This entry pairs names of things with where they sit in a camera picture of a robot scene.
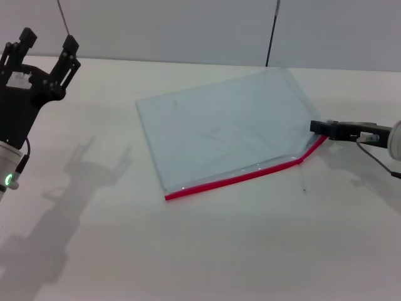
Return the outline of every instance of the gray wall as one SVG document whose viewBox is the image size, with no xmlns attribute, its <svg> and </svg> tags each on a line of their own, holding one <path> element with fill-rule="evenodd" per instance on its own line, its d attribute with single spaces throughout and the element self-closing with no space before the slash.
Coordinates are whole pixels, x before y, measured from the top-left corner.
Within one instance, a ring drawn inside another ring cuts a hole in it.
<svg viewBox="0 0 401 301">
<path fill-rule="evenodd" d="M 81 56 L 263 66 L 276 0 L 64 0 Z"/>
<path fill-rule="evenodd" d="M 401 71 L 401 1 L 282 0 L 269 66 Z"/>
<path fill-rule="evenodd" d="M 29 54 L 59 55 L 67 37 L 56 0 L 2 0 L 0 52 L 7 42 L 19 41 L 25 27 L 38 36 Z"/>
<path fill-rule="evenodd" d="M 276 0 L 61 0 L 82 57 L 264 66 Z M 4 0 L 0 49 L 24 27 L 59 55 L 56 0 Z M 282 0 L 270 66 L 401 71 L 401 1 Z"/>
</svg>

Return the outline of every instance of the plastic bag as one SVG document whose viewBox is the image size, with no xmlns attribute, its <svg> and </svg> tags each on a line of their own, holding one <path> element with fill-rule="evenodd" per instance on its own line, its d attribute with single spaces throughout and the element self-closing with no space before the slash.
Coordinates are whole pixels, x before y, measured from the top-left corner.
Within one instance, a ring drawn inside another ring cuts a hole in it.
<svg viewBox="0 0 401 301">
<path fill-rule="evenodd" d="M 277 69 L 138 102 L 166 200 L 299 164 L 319 114 Z"/>
</svg>

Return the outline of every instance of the white tabletop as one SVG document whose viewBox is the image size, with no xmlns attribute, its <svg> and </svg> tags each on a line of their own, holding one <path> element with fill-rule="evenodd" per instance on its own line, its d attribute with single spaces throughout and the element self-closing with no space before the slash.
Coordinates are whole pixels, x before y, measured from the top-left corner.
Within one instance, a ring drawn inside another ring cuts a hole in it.
<svg viewBox="0 0 401 301">
<path fill-rule="evenodd" d="M 40 112 L 21 187 L 0 203 L 1 301 L 399 300 L 401 182 L 355 144 L 164 201 L 135 101 L 265 68 L 81 63 L 67 97 Z M 291 72 L 324 119 L 401 119 L 401 73 Z"/>
</svg>

